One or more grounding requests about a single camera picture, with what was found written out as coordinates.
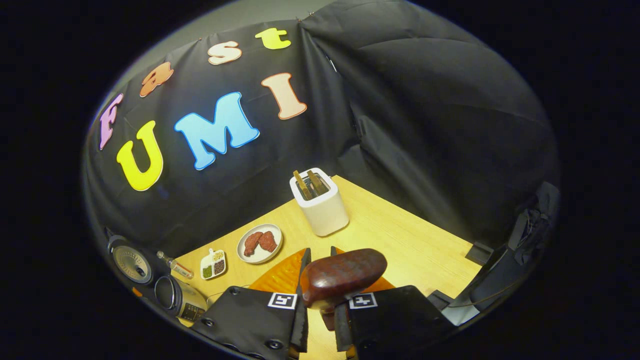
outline wooden table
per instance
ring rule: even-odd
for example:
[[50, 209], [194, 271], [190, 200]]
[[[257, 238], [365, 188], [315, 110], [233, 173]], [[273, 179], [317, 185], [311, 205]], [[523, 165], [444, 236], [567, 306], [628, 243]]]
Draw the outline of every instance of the wooden table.
[[[332, 245], [344, 251], [378, 250], [388, 263], [384, 278], [396, 287], [414, 285], [425, 296], [438, 289], [455, 298], [480, 270], [479, 265], [465, 258], [472, 244], [339, 176], [332, 179], [349, 215], [345, 228], [328, 236], [316, 236], [296, 201], [291, 200], [210, 244], [178, 257], [180, 263], [196, 273], [192, 280], [173, 275], [209, 297], [207, 303], [211, 305], [229, 286], [250, 285], [272, 266], [306, 247], [311, 248], [313, 260], [329, 256]], [[245, 263], [236, 255], [237, 243], [245, 232], [260, 224], [276, 224], [282, 230], [282, 248], [267, 263]], [[209, 248], [225, 251], [227, 271], [206, 281], [200, 277], [199, 268], [200, 260], [209, 253]], [[308, 352], [300, 354], [300, 359], [344, 360], [344, 352], [336, 351], [335, 335], [326, 330], [319, 312], [308, 312]]]

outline foam letter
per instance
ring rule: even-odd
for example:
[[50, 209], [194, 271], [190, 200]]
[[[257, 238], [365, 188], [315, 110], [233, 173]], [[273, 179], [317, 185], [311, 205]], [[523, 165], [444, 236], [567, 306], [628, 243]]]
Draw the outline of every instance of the foam letter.
[[155, 121], [147, 122], [138, 130], [136, 135], [137, 139], [142, 140], [151, 162], [147, 171], [140, 172], [140, 168], [138, 168], [136, 160], [133, 158], [133, 153], [131, 152], [133, 141], [129, 140], [125, 143], [116, 156], [116, 161], [122, 166], [124, 176], [127, 178], [129, 185], [139, 192], [149, 189], [162, 174], [164, 162], [162, 152], [160, 152], [158, 142], [154, 136], [154, 126], [156, 126]]
[[140, 97], [147, 96], [150, 92], [154, 91], [156, 86], [161, 85], [165, 81], [169, 80], [173, 74], [171, 69], [171, 63], [166, 62], [158, 65], [153, 69], [149, 75], [142, 81], [142, 89], [140, 90]]
[[285, 47], [291, 45], [291, 42], [288, 40], [280, 40], [280, 35], [286, 35], [286, 30], [278, 30], [276, 28], [269, 28], [262, 33], [257, 33], [255, 38], [262, 38], [262, 45], [267, 49], [277, 50], [284, 49]]
[[242, 55], [242, 50], [236, 49], [238, 43], [235, 41], [223, 42], [222, 44], [213, 45], [207, 54], [211, 56], [209, 62], [213, 65], [220, 65], [238, 59]]
[[122, 94], [116, 96], [116, 98], [111, 102], [111, 105], [104, 110], [104, 113], [102, 113], [102, 116], [100, 117], [100, 150], [104, 148], [107, 141], [111, 138], [113, 130], [109, 127], [109, 124], [113, 124], [116, 120], [116, 105], [120, 104], [123, 97], [124, 95]]
[[296, 94], [293, 92], [293, 88], [289, 83], [291, 74], [288, 72], [281, 72], [280, 74], [272, 75], [262, 80], [261, 85], [271, 89], [273, 97], [276, 98], [276, 102], [280, 107], [280, 113], [278, 117], [282, 120], [291, 119], [298, 116], [307, 110], [307, 105], [303, 102], [299, 102]]
[[204, 143], [220, 154], [227, 153], [227, 130], [231, 135], [231, 147], [240, 147], [260, 135], [244, 115], [241, 97], [239, 92], [232, 92], [219, 98], [213, 123], [196, 113], [190, 113], [175, 123], [173, 128], [182, 132], [196, 158], [196, 170], [202, 170], [216, 160], [216, 155], [208, 152]]

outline blue letter m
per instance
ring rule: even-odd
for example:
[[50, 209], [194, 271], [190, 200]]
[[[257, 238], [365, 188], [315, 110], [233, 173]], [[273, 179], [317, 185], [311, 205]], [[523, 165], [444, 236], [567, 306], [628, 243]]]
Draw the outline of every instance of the blue letter m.
[[231, 135], [231, 147], [240, 147], [260, 135], [260, 131], [253, 128], [244, 115], [240, 106], [241, 97], [239, 92], [232, 92], [219, 98], [213, 123], [196, 113], [190, 113], [175, 123], [173, 128], [184, 135], [196, 158], [196, 170], [202, 170], [216, 160], [216, 155], [208, 152], [204, 143], [220, 154], [227, 153], [227, 130]]

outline raw steak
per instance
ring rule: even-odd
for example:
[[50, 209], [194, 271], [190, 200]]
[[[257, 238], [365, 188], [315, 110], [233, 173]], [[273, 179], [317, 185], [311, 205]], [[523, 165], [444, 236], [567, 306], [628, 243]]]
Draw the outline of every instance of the raw steak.
[[267, 231], [262, 234], [260, 239], [258, 239], [258, 243], [260, 247], [268, 252], [273, 252], [276, 249], [276, 241], [273, 239], [273, 233], [271, 231]]
[[257, 231], [249, 235], [249, 237], [244, 241], [244, 256], [253, 255], [253, 251], [258, 246], [258, 239], [262, 236], [262, 231]]

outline seasoning bottle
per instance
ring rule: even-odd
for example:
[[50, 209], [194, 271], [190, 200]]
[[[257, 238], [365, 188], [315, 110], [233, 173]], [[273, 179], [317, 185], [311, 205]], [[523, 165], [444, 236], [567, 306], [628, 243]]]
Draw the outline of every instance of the seasoning bottle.
[[175, 272], [186, 277], [187, 279], [193, 279], [193, 272], [182, 266], [176, 259], [165, 256], [164, 252], [162, 251], [158, 251], [156, 255], [158, 256], [158, 258], [164, 260], [164, 263], [166, 263], [166, 265], [169, 266], [171, 270], [175, 270]]

